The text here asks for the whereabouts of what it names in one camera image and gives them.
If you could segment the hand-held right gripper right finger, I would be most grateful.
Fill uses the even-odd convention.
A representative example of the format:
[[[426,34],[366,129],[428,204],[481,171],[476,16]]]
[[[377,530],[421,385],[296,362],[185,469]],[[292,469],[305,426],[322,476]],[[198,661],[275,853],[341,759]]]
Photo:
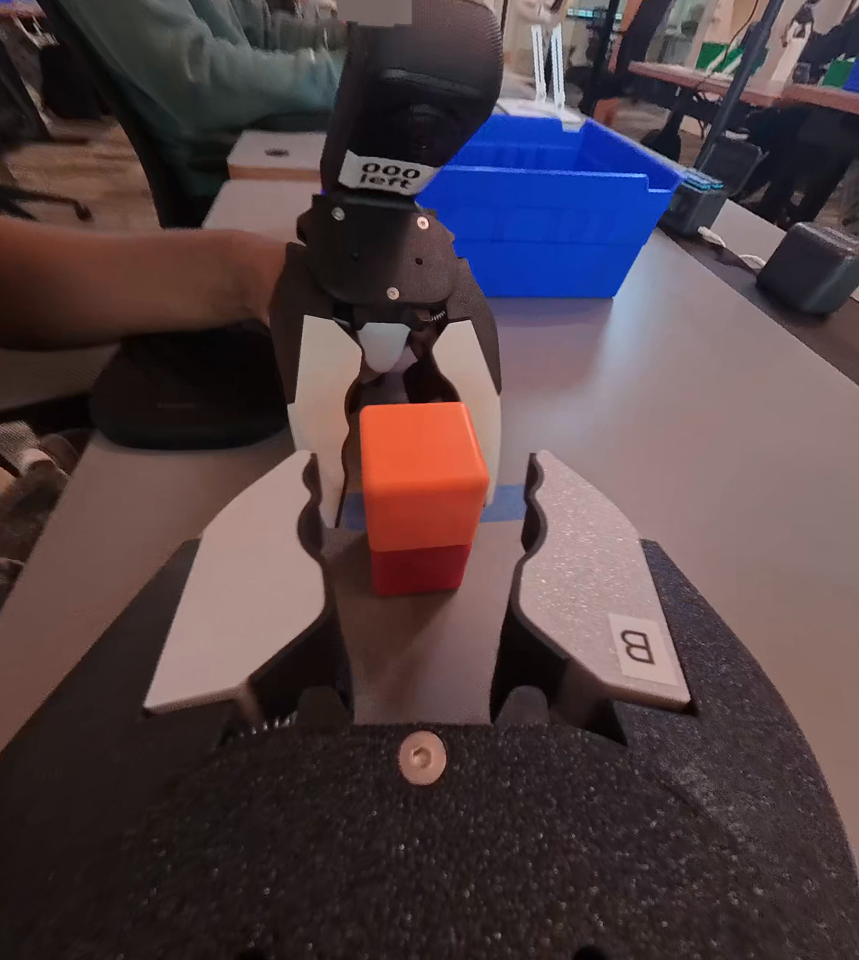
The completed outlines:
[[[507,720],[515,703],[602,733],[615,729],[617,704],[690,713],[693,695],[634,525],[547,450],[529,456],[523,502],[491,720]]]

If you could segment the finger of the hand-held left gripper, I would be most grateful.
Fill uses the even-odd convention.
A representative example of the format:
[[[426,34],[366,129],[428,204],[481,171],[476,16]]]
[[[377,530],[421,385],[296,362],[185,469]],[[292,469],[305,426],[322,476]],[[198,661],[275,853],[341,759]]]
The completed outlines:
[[[492,504],[503,440],[501,375],[491,371],[473,322],[452,320],[442,329],[413,331],[407,345],[414,356],[402,373],[407,400],[466,406],[489,475],[485,503]]]
[[[347,399],[363,364],[357,341],[331,318],[303,316],[295,397],[288,404],[294,445],[316,457],[321,520],[339,524],[346,486]]]

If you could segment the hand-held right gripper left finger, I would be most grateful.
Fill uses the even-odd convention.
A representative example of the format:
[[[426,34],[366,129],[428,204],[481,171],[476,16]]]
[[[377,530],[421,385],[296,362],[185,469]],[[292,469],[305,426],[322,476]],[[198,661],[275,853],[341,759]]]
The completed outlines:
[[[316,455],[297,451],[207,524],[143,708],[173,714],[217,704],[248,727],[297,714],[307,690],[348,721],[352,670],[325,568]]]

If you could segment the orange foam cube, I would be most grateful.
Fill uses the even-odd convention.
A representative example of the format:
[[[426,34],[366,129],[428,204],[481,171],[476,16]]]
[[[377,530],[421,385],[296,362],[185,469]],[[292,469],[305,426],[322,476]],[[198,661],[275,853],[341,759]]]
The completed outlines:
[[[490,476],[468,408],[368,405],[359,431],[369,546],[393,553],[471,545]]]

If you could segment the blue plastic bin with tag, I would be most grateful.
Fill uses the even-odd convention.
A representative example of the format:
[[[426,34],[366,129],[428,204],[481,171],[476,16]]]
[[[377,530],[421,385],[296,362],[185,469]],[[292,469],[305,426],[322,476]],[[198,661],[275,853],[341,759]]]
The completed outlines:
[[[591,119],[494,114],[419,196],[489,298],[610,299],[684,179]]]

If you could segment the red foam cube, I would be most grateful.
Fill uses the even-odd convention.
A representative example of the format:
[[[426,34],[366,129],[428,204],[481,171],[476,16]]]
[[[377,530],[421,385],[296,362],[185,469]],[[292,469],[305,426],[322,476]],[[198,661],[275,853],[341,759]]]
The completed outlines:
[[[472,544],[369,551],[375,595],[394,597],[453,592],[460,588]]]

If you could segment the person's left forearm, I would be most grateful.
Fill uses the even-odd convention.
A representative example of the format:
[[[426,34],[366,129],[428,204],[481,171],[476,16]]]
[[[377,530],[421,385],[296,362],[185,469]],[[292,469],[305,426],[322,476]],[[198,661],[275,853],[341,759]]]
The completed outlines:
[[[285,249],[244,231],[116,235],[0,216],[0,349],[71,350],[265,321]]]

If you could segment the blue tape strip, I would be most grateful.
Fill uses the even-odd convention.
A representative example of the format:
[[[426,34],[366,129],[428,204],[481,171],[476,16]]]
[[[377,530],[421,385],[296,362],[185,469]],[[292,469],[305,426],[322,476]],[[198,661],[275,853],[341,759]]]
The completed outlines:
[[[524,484],[499,485],[495,488],[493,501],[483,508],[480,523],[522,521],[526,511]],[[355,532],[366,530],[364,494],[361,491],[346,495],[340,527]]]

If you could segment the tan desk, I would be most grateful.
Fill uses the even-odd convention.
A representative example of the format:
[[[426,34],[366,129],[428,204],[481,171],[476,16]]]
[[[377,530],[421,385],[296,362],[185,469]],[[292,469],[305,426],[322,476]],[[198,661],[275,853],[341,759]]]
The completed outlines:
[[[320,188],[326,134],[245,130],[227,157],[233,181],[303,182]]]

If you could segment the white display stand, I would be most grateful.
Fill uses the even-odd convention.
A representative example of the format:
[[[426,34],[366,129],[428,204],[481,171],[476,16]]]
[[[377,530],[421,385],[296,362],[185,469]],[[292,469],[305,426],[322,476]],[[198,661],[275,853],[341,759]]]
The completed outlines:
[[[566,107],[563,25],[551,29],[540,22],[530,24],[533,54],[534,102],[537,107],[561,114]]]

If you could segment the black box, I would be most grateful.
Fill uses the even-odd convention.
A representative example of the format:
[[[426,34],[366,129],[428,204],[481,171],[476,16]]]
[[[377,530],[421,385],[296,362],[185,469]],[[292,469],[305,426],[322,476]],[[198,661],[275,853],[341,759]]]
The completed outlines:
[[[701,151],[694,169],[719,182],[728,197],[738,195],[757,169],[764,151],[746,139],[724,136]]]

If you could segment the dark grey power station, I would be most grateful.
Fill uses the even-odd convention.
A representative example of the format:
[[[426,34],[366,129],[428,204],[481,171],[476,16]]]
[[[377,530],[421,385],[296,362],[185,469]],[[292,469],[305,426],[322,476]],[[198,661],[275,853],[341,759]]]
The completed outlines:
[[[759,269],[756,287],[798,313],[833,314],[859,287],[859,238],[832,226],[797,222]]]

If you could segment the black light stand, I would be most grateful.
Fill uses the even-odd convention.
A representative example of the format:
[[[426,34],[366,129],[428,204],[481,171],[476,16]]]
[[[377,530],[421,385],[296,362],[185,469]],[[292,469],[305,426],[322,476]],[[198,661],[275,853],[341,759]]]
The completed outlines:
[[[741,102],[754,69],[758,66],[761,51],[766,47],[772,27],[781,11],[783,1],[769,1],[759,21],[748,29],[744,38],[743,54],[735,70],[726,92],[719,102],[716,114],[713,117],[710,130],[703,146],[692,166],[697,171],[704,171],[710,160],[711,153],[717,144],[724,138],[733,119],[737,105]]]

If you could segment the green box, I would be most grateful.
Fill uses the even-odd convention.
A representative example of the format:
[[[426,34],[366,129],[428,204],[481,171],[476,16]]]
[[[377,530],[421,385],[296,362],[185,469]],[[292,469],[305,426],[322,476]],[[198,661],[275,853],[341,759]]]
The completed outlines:
[[[742,62],[744,51],[744,47],[735,41],[703,42],[695,70],[704,75],[732,76]]]

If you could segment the wooden desk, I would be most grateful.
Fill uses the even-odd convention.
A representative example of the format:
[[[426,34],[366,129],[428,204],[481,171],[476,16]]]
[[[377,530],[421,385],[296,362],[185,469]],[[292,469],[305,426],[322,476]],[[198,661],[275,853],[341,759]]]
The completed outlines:
[[[631,62],[628,71],[636,78],[668,84],[677,90],[705,92],[717,98],[722,98],[734,84],[733,79],[722,75],[705,75],[695,69],[644,61]],[[778,104],[800,104],[859,117],[859,92],[831,86],[780,84],[773,80],[751,78],[740,93],[739,100],[764,109]]]

